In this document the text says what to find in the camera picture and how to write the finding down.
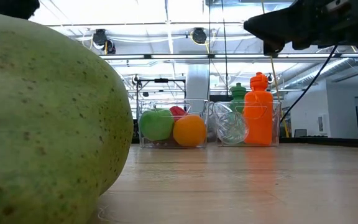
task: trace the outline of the melon skin speckle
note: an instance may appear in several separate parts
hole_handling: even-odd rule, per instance
[[[132,132],[126,90],[106,62],[0,15],[0,223],[86,223]]]

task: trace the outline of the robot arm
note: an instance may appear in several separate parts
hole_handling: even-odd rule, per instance
[[[278,54],[289,42],[295,50],[358,48],[358,0],[296,0],[286,9],[250,18],[244,29],[263,40],[265,55]]]

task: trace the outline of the white wall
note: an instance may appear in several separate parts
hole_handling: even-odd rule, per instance
[[[301,92],[289,92],[284,96],[282,108],[291,106],[301,95]],[[326,135],[331,136],[329,121],[325,123],[325,132],[320,133],[318,117],[322,114],[328,115],[328,99],[326,82],[321,81],[312,86],[306,95],[291,110],[291,130],[294,136],[296,129],[307,129],[309,136]]]
[[[355,100],[358,82],[327,83],[332,138],[358,138]]]

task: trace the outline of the bottle cap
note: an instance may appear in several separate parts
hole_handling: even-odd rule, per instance
[[[247,93],[247,88],[241,86],[241,83],[236,83],[236,86],[230,88],[232,96],[244,96]]]
[[[267,89],[269,86],[269,80],[268,78],[262,73],[257,72],[256,76],[252,77],[250,80],[250,87],[252,89]]]

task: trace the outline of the orange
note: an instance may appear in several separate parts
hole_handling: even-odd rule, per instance
[[[173,138],[181,146],[199,146],[206,138],[204,120],[193,114],[180,118],[173,126]]]

